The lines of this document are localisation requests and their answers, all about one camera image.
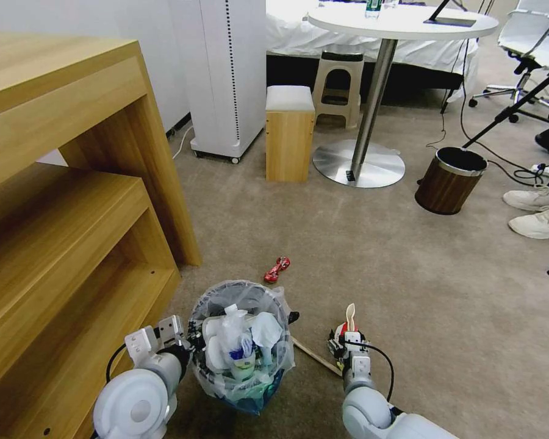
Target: brown wastebasket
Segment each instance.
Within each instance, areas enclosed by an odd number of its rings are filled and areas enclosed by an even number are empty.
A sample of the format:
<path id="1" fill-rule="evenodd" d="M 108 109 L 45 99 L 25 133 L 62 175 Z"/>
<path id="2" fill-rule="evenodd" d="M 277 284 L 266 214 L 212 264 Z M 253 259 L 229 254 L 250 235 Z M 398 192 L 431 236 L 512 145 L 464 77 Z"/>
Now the brown wastebasket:
<path id="1" fill-rule="evenodd" d="M 475 152 L 451 146 L 441 148 L 421 180 L 415 200 L 430 212 L 454 215 L 487 167 L 488 162 Z"/>

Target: plastic stool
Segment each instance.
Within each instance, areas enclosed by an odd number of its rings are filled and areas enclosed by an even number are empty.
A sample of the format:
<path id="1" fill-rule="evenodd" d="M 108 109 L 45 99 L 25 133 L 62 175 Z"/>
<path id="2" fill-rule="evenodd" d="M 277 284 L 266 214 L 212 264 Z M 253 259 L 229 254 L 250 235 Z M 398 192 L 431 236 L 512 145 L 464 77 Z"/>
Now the plastic stool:
<path id="1" fill-rule="evenodd" d="M 267 180 L 307 180 L 314 121 L 309 87 L 267 88 Z"/>
<path id="2" fill-rule="evenodd" d="M 346 128 L 355 128 L 360 117 L 360 83 L 364 69 L 364 55 L 342 55 L 323 52 L 317 68 L 317 78 L 313 90 L 315 119 L 320 114 L 343 116 Z M 326 88 L 328 75 L 334 70 L 344 70 L 350 75 L 350 89 Z"/>

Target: white table top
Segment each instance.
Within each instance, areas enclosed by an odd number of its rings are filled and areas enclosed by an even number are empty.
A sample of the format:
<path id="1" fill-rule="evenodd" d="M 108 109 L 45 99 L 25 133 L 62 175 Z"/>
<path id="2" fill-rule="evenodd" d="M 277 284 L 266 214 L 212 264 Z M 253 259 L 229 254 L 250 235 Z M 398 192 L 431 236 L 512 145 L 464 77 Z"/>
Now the white table top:
<path id="1" fill-rule="evenodd" d="M 382 8 L 377 19 L 366 18 L 365 3 L 326 2 L 309 11 L 309 22 L 340 34 L 391 40 L 465 40 L 492 34 L 498 21 L 475 12 L 445 8 L 440 17 L 476 20 L 472 27 L 424 23 L 435 11 L 431 6 L 398 5 Z"/>

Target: transparent plastic bag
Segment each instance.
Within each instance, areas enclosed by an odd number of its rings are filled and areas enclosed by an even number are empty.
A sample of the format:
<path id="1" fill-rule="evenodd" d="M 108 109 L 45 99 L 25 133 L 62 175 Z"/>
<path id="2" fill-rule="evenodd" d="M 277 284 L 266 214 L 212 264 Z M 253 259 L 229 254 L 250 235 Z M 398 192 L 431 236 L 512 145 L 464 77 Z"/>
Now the transparent plastic bag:
<path id="1" fill-rule="evenodd" d="M 202 350 L 204 345 L 199 343 L 200 339 L 203 340 L 203 321 L 208 317 L 224 315 L 224 308 L 232 304 L 253 315 L 270 312 L 283 328 L 279 341 L 271 350 L 273 363 L 256 368 L 252 377 L 244 381 L 235 380 L 227 373 L 214 374 L 208 369 Z M 238 410 L 258 415 L 278 389 L 283 375 L 295 366 L 289 332 L 290 312 L 282 287 L 271 290 L 248 280 L 227 280 L 209 288 L 193 308 L 188 329 L 189 338 L 195 346 L 193 373 L 206 394 Z"/>

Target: wastebasket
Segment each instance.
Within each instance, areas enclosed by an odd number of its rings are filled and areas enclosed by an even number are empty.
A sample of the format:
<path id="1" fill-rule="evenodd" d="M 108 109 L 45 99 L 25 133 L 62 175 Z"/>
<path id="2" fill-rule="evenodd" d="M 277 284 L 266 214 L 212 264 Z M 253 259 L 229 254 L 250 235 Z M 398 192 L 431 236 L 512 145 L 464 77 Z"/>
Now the wastebasket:
<path id="1" fill-rule="evenodd" d="M 451 146 L 441 148 L 429 165 L 415 200 L 430 212 L 454 215 L 487 167 L 488 162 L 475 152 Z"/>
<path id="2" fill-rule="evenodd" d="M 208 317 L 224 315 L 224 308 L 232 304 L 253 315 L 272 313 L 283 329 L 279 341 L 271 350 L 273 364 L 257 370 L 244 381 L 227 374 L 215 374 L 206 366 L 205 344 L 201 336 L 203 321 Z M 194 306 L 188 327 L 189 339 L 194 347 L 193 373 L 206 394 L 243 412 L 259 414 L 278 389 L 283 375 L 295 366 L 289 332 L 290 312 L 282 287 L 271 290 L 248 280 L 227 280 L 209 288 Z"/>

